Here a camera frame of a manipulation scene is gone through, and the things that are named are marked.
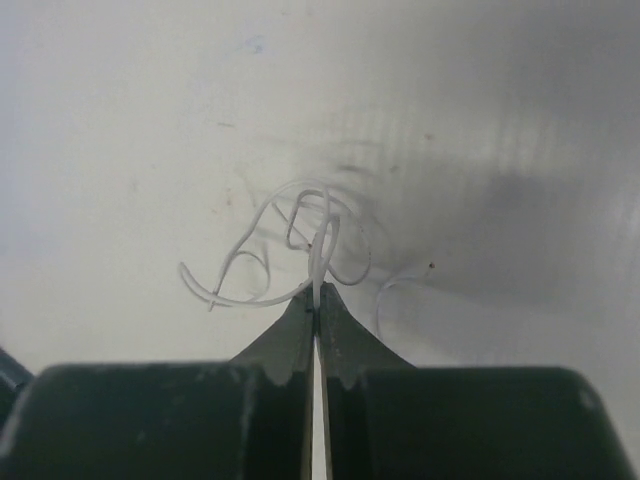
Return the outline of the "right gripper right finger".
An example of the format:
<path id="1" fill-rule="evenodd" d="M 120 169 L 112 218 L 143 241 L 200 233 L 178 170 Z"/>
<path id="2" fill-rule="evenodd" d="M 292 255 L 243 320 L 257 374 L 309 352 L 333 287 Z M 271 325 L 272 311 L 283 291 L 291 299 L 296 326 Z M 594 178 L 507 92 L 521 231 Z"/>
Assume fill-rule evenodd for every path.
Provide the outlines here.
<path id="1" fill-rule="evenodd" d="M 331 479 L 633 479 L 592 385 L 558 367 L 416 367 L 321 288 Z"/>

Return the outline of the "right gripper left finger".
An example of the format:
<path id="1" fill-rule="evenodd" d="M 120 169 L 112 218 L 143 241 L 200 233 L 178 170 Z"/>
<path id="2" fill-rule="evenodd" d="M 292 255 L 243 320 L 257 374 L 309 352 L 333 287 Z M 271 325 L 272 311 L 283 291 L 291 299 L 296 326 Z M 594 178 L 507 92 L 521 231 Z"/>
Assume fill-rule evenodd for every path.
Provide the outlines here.
<path id="1" fill-rule="evenodd" d="M 227 361 L 65 364 L 20 393 L 5 479 L 307 479 L 313 327 L 303 292 Z"/>

